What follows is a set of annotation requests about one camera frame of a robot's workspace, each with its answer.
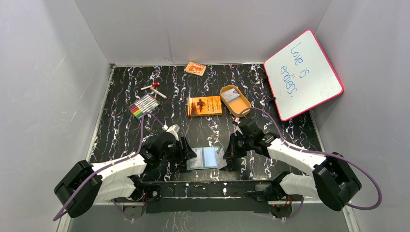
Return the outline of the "white VIP credit card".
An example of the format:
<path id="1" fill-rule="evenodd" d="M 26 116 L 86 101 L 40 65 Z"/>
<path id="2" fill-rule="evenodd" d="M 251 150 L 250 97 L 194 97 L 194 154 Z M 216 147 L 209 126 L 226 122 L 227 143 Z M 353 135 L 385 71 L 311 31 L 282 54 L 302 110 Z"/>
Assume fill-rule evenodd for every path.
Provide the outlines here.
<path id="1" fill-rule="evenodd" d="M 203 161 L 203 149 L 202 148 L 195 148 L 193 151 L 196 154 L 195 158 L 189 160 L 189 168 L 190 169 L 201 169 L 204 166 Z"/>

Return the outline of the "mint green card holder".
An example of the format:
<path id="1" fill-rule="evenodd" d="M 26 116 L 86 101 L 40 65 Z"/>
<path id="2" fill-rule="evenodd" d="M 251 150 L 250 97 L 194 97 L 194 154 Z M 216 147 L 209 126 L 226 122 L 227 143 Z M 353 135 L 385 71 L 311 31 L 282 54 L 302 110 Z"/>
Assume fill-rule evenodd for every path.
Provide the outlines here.
<path id="1" fill-rule="evenodd" d="M 203 161 L 204 166 L 201 169 L 212 169 L 212 168 L 224 168 L 227 166 L 227 162 L 223 159 L 223 149 L 217 147 L 202 147 L 203 149 Z"/>

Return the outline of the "tan oval tray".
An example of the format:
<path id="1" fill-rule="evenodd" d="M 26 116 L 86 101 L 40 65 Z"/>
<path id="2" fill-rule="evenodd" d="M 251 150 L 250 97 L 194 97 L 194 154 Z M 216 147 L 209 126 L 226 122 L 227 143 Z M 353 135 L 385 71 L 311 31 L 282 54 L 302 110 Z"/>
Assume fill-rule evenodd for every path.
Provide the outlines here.
<path id="1" fill-rule="evenodd" d="M 239 92 L 240 98 L 235 100 L 235 101 L 232 101 L 232 102 L 228 103 L 222 97 L 222 93 L 227 91 L 227 90 L 230 90 L 232 88 L 235 88 Z M 246 114 L 249 113 L 249 110 L 247 110 L 247 108 L 252 107 L 251 103 L 244 96 L 244 94 L 239 90 L 239 88 L 237 86 L 234 86 L 234 85 L 227 85 L 227 86 L 223 87 L 220 90 L 220 98 L 221 98 L 222 102 L 226 105 L 226 107 L 229 109 L 230 113 L 235 117 L 245 116 Z"/>

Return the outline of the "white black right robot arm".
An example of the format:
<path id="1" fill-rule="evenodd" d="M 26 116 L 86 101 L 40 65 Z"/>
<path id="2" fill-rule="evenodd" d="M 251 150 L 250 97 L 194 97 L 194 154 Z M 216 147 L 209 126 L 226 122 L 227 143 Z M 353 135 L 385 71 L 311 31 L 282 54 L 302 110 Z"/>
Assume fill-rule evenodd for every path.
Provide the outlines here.
<path id="1" fill-rule="evenodd" d="M 303 175 L 283 171 L 266 187 L 256 187 L 248 196 L 257 201 L 285 200 L 293 195 L 321 200 L 328 208 L 340 211 L 359 192 L 362 184 L 341 155 L 320 156 L 291 148 L 279 135 L 263 132 L 253 120 L 234 121 L 235 131 L 223 159 L 242 158 L 249 151 L 297 168 Z"/>

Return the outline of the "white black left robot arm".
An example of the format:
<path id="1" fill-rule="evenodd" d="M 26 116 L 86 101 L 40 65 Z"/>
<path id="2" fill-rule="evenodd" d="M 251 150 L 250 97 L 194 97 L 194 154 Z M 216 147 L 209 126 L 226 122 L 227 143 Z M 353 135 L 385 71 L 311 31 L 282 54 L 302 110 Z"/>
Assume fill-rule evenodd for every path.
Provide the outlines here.
<path id="1" fill-rule="evenodd" d="M 119 159 L 90 164 L 86 160 L 77 162 L 54 188 L 54 194 L 62 208 L 53 220 L 65 214 L 79 217 L 94 204 L 116 198 L 139 201 L 145 189 L 135 180 L 155 169 L 164 160 L 187 161 L 197 157 L 185 137 L 173 132 L 163 132 L 157 139 Z"/>

